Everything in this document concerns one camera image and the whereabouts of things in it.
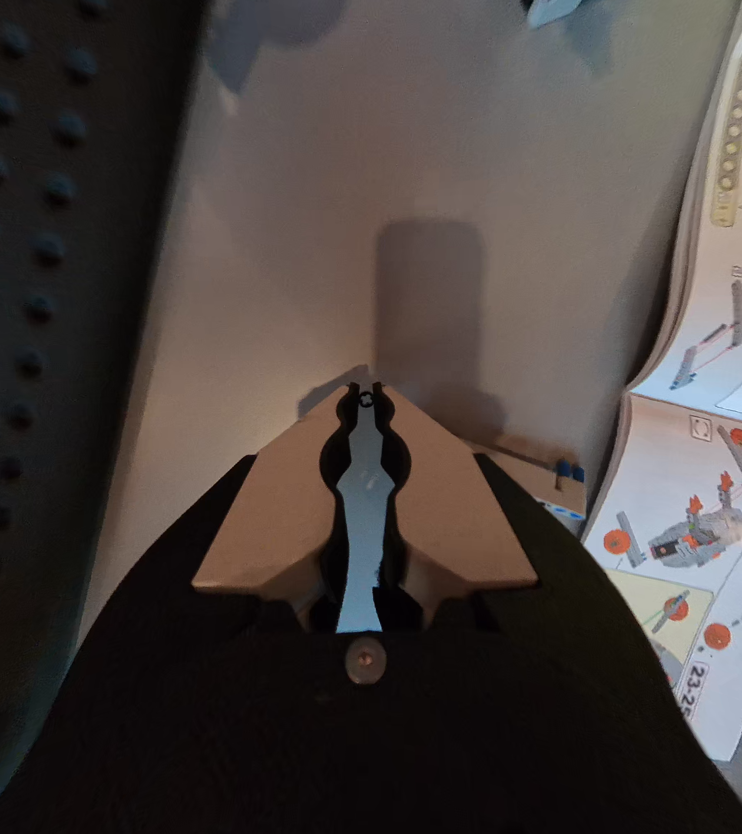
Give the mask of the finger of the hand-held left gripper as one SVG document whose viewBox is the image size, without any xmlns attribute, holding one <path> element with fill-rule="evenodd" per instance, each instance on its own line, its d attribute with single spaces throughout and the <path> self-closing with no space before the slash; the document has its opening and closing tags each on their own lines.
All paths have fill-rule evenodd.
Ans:
<svg viewBox="0 0 742 834">
<path fill-rule="evenodd" d="M 529 27 L 543 27 L 573 14 L 581 3 L 580 0 L 526 2 L 527 24 Z"/>
</svg>

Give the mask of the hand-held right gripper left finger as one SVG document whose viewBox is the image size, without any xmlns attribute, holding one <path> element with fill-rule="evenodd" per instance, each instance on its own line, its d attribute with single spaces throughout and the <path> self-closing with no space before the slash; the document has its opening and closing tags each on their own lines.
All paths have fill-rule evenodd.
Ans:
<svg viewBox="0 0 742 834">
<path fill-rule="evenodd" d="M 360 386 L 339 388 L 264 446 L 192 587 L 288 603 L 307 631 L 334 631 L 348 575 L 345 500 Z"/>
</svg>

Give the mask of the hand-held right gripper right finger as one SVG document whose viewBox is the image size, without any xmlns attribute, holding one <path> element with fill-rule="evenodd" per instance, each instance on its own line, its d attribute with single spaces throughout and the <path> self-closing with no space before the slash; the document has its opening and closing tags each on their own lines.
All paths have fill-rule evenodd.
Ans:
<svg viewBox="0 0 742 834">
<path fill-rule="evenodd" d="M 422 631 L 439 607 L 539 578 L 470 446 L 391 386 L 374 383 L 387 497 L 373 588 L 383 631 Z"/>
</svg>

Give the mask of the grey desk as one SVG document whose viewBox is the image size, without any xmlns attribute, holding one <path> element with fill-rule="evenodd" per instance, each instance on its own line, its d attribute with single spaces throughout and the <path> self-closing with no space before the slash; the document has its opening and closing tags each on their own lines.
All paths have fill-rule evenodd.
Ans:
<svg viewBox="0 0 742 834">
<path fill-rule="evenodd" d="M 589 465 L 665 316 L 741 2 L 216 2 L 81 639 L 245 453 L 339 386 Z M 742 736 L 720 779 L 742 798 Z"/>
</svg>

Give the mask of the orange wheel on grey beam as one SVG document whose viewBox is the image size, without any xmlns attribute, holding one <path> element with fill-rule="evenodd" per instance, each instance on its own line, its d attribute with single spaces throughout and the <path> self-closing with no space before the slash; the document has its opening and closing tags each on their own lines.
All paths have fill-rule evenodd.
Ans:
<svg viewBox="0 0 742 834">
<path fill-rule="evenodd" d="M 491 449 L 466 441 L 473 453 L 485 454 L 549 513 L 562 520 L 580 522 L 587 517 L 585 471 L 559 460 L 548 466 L 531 462 L 507 450 Z"/>
</svg>

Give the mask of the white instruction booklet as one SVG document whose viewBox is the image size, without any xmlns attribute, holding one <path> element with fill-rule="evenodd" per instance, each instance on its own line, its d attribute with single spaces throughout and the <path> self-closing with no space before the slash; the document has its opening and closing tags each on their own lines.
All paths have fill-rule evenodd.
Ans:
<svg viewBox="0 0 742 834">
<path fill-rule="evenodd" d="M 659 338 L 583 536 L 711 759 L 742 736 L 742 2 L 690 169 Z"/>
</svg>

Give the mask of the black dotted mat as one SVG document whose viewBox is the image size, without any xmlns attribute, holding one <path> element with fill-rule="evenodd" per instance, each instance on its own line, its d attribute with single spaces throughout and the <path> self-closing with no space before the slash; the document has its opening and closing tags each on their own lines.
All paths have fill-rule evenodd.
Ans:
<svg viewBox="0 0 742 834">
<path fill-rule="evenodd" d="M 207 5 L 0 1 L 0 793 L 81 619 Z"/>
</svg>

